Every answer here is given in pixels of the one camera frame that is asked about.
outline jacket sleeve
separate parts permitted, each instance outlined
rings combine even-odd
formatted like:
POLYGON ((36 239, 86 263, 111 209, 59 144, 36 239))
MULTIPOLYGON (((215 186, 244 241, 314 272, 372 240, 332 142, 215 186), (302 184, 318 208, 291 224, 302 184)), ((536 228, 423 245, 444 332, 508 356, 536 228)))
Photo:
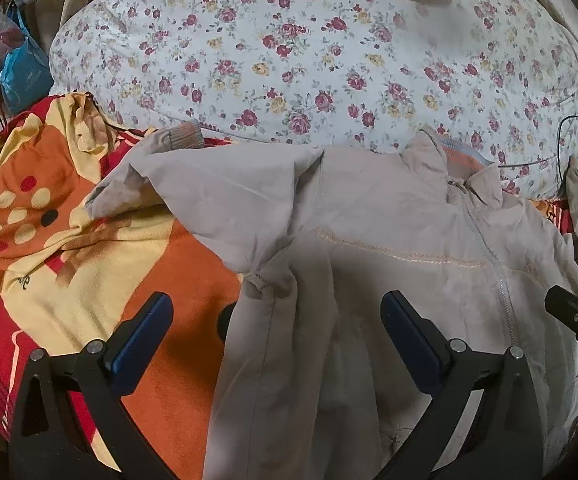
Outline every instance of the jacket sleeve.
MULTIPOLYGON (((322 148, 247 143, 148 153, 132 157, 130 166, 228 269, 247 274, 260 269, 299 228, 294 225, 298 180, 313 175, 307 170, 321 155, 322 148)), ((105 207, 119 211, 114 196, 122 195, 108 194, 105 207)))

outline clothing pile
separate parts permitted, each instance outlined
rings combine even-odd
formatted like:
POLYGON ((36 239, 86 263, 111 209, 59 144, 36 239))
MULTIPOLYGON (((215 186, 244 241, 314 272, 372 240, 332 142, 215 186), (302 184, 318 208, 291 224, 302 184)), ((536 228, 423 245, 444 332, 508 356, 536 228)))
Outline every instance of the clothing pile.
MULTIPOLYGON (((577 167, 567 184, 578 234, 577 167)), ((398 154, 229 144, 194 121, 124 129, 88 94, 47 98, 0 134, 0 431, 32 349, 106 339, 158 290, 174 324, 124 404, 175 474, 371 479, 430 400, 381 323, 401 290, 447 338, 523 349, 549 468, 578 418, 578 343, 544 297, 578 295, 577 262, 495 164, 429 127, 398 154), (216 321, 236 299, 223 355, 216 321)))
MULTIPOLYGON (((393 289, 474 349, 524 349, 545 465, 557 460, 578 416, 578 344, 544 296, 553 285, 578 294, 572 244, 532 203, 502 192, 495 164, 469 174, 478 161, 467 153, 430 128, 398 155, 138 145, 98 185, 90 217, 156 193, 243 274, 203 478, 373 478, 429 402, 381 325, 393 289)), ((466 437, 472 400, 444 460, 466 437)))

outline bed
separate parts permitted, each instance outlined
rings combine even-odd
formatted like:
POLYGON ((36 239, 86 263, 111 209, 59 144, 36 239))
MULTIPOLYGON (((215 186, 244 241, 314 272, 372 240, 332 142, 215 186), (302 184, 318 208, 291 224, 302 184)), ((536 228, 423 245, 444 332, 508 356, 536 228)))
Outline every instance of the bed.
POLYGON ((94 0, 50 62, 55 92, 136 127, 393 152, 428 123, 531 198, 555 195, 578 115, 576 53, 536 0, 94 0))

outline yellow and red blanket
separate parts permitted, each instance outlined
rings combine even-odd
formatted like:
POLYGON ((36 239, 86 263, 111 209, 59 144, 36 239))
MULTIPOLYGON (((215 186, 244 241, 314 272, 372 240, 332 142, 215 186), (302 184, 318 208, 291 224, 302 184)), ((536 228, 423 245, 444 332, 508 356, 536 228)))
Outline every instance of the yellow and red blanket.
MULTIPOLYGON (((179 476, 201 478, 223 354, 216 319, 236 300, 237 277, 164 206, 103 222, 82 206, 145 134, 78 93, 45 98, 0 133, 0 432, 9 434, 31 350, 65 354, 106 339, 160 290, 175 320, 124 404, 179 476)), ((113 465, 82 397, 72 402, 99 459, 113 465)))

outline black cable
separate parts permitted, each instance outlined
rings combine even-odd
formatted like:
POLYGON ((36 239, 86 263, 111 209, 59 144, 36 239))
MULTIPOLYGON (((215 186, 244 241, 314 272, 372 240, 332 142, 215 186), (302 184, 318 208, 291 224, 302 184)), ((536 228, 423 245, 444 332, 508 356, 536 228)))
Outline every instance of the black cable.
POLYGON ((562 169, 560 168, 560 135, 562 133, 562 124, 568 119, 578 119, 578 115, 568 115, 562 119, 558 125, 558 138, 556 140, 558 144, 556 146, 556 156, 558 158, 558 176, 560 177, 560 182, 562 182, 562 169))

